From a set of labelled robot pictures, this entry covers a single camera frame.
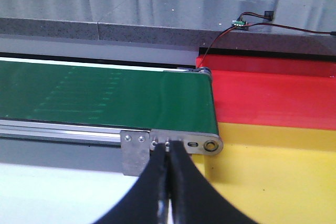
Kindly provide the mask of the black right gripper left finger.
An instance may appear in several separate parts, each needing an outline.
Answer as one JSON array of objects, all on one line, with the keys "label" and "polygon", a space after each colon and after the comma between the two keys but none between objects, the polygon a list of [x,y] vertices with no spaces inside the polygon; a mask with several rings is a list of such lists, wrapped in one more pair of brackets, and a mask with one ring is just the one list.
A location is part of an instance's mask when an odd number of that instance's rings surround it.
[{"label": "black right gripper left finger", "polygon": [[126,195],[96,223],[167,223],[167,163],[158,144],[147,166]]}]

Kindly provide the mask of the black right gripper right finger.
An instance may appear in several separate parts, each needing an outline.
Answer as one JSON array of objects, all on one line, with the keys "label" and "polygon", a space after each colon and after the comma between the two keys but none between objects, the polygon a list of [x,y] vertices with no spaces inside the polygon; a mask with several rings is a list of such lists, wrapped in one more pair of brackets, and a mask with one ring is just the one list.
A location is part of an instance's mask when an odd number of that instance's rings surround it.
[{"label": "black right gripper right finger", "polygon": [[223,198],[200,173],[182,142],[170,142],[174,223],[255,223]]}]

